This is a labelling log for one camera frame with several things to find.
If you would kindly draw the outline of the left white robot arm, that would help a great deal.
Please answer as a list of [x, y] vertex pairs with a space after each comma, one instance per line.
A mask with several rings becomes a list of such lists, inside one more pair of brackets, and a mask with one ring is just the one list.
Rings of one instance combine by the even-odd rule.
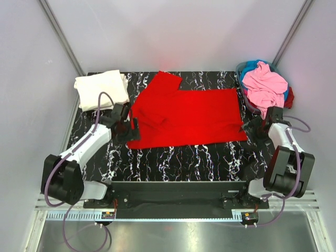
[[84, 181], [81, 170], [105, 144], [120, 145], [139, 139], [138, 121], [129, 103], [115, 104], [108, 115], [97, 115], [95, 124], [72, 147], [46, 157], [40, 190], [47, 205], [57, 207], [95, 200], [99, 206], [109, 207], [113, 195], [108, 192], [107, 183]]

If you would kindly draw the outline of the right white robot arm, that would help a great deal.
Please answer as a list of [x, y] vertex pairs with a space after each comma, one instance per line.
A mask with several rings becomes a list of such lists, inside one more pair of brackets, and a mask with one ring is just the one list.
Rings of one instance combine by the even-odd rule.
[[267, 201], [272, 196], [282, 200], [300, 198], [307, 189], [315, 157], [300, 147], [292, 131], [309, 133], [311, 128], [299, 118], [295, 119], [307, 128], [292, 126], [284, 119], [283, 111], [280, 107], [269, 107], [264, 119], [256, 117], [241, 127], [256, 150], [274, 147], [274, 153], [265, 159], [264, 177], [249, 181], [245, 191], [238, 195], [239, 204], [244, 208], [252, 207], [257, 200]]

